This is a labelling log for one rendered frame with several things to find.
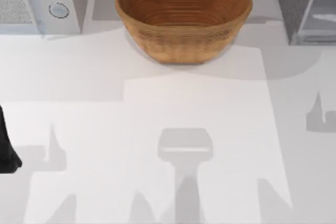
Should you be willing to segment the brown woven basket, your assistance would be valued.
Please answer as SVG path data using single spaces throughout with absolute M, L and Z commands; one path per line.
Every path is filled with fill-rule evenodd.
M 253 0 L 115 0 L 134 42 L 161 63 L 204 63 L 238 35 Z

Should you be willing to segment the round microwave knob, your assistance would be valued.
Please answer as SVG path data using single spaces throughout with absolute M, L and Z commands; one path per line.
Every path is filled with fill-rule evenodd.
M 64 19 L 70 14 L 68 7 L 62 3 L 53 3 L 49 5 L 48 10 L 51 16 L 58 19 Z

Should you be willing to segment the pale microwave oven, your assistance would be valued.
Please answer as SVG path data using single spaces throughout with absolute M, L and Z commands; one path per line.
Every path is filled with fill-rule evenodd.
M 62 3 L 69 16 L 58 19 L 48 7 Z M 0 35 L 75 35 L 82 32 L 88 0 L 0 0 Z

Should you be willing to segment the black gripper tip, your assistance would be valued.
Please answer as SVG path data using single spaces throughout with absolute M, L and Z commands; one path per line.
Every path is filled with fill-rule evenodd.
M 9 140 L 3 109 L 0 106 L 0 174 L 13 174 L 22 165 L 21 158 Z

